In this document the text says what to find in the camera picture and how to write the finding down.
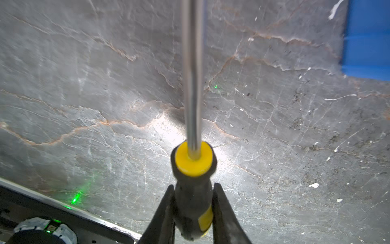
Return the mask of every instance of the marble surface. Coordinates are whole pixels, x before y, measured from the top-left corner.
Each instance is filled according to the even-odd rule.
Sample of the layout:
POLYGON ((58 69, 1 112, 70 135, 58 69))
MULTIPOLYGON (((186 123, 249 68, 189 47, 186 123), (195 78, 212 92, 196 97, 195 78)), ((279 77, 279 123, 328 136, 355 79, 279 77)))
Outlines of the marble surface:
MULTIPOLYGON (((208 2, 203 138, 253 243, 390 241, 390 85, 341 73, 337 2, 208 2)), ((179 8, 0 1, 0 176, 142 233, 185 137, 179 8)))

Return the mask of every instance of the green light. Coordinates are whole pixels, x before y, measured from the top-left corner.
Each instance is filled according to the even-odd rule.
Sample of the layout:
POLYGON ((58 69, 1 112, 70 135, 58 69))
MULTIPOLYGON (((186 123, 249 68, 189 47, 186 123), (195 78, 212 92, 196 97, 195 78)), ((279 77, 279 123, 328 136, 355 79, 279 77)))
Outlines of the green light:
POLYGON ((74 197, 74 199, 72 200, 72 204, 75 204, 77 201, 78 201, 78 199, 80 198, 80 196, 81 196, 81 194, 79 193, 79 194, 77 194, 75 197, 74 197))

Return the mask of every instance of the screwdriver shaft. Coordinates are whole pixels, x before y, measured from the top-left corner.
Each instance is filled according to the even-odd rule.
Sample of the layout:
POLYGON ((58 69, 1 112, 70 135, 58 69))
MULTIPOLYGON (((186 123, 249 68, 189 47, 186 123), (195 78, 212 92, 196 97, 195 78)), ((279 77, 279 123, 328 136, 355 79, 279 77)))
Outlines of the screwdriver shaft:
POLYGON ((182 45, 185 122, 188 156, 200 158, 203 88, 203 45, 206 0, 182 0, 182 45))

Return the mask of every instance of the blue panel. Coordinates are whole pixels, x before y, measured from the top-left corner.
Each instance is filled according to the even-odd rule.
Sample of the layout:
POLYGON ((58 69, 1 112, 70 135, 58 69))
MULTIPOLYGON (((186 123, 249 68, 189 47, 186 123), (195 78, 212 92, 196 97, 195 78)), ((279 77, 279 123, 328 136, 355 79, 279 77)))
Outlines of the blue panel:
POLYGON ((350 0, 342 70, 390 81, 390 0, 350 0))

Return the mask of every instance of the black and yellow handle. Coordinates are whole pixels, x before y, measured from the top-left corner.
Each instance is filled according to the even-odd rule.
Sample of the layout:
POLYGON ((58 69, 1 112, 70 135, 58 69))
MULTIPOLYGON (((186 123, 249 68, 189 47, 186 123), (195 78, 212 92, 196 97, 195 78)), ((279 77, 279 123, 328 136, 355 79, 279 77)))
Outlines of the black and yellow handle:
POLYGON ((174 220, 181 235, 187 240, 205 235, 213 222, 210 177, 215 172, 217 159, 207 142, 202 142, 200 151, 198 160, 190 159, 185 141, 171 154, 172 171, 177 179, 174 220))

